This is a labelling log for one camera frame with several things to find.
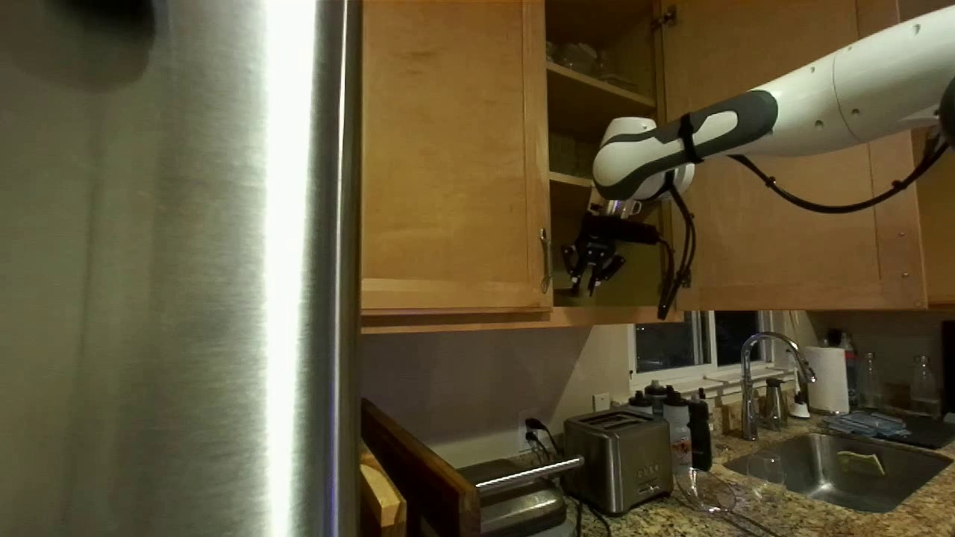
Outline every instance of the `faucet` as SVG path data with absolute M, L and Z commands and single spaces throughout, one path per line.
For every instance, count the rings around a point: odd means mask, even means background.
M 801 354 L 801 345 L 778 333 L 778 332 L 754 332 L 751 338 L 742 339 L 740 350 L 740 368 L 742 368 L 742 402 L 740 402 L 740 418 L 742 418 L 742 439 L 757 439 L 757 399 L 754 399 L 754 389 L 751 389 L 751 365 L 748 365 L 748 351 L 765 342 L 765 339 L 778 339 L 784 342 L 784 350 L 793 354 L 798 362 L 798 402 L 810 399 L 810 381 L 814 381 L 814 371 L 811 365 Z

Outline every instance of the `stainless steel refrigerator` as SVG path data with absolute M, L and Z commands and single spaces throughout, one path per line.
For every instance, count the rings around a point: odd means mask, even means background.
M 359 0 L 0 2 L 0 535 L 353 535 Z

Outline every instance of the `kitchen sink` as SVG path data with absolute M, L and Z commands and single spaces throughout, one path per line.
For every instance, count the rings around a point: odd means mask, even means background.
M 886 512 L 944 472 L 950 460 L 904 445 L 805 433 L 726 465 L 847 511 Z

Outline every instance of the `paper towel roll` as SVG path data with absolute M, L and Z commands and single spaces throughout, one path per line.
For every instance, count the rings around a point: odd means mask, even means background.
M 804 357 L 814 371 L 814 381 L 810 384 L 810 408 L 826 412 L 826 414 L 845 414 L 847 412 L 845 350 L 805 345 Z

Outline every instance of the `toaster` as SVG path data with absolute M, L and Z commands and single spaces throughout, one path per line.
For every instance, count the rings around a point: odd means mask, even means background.
M 668 424 L 634 405 L 565 420 L 560 451 L 586 456 L 565 490 L 604 512 L 672 493 Z

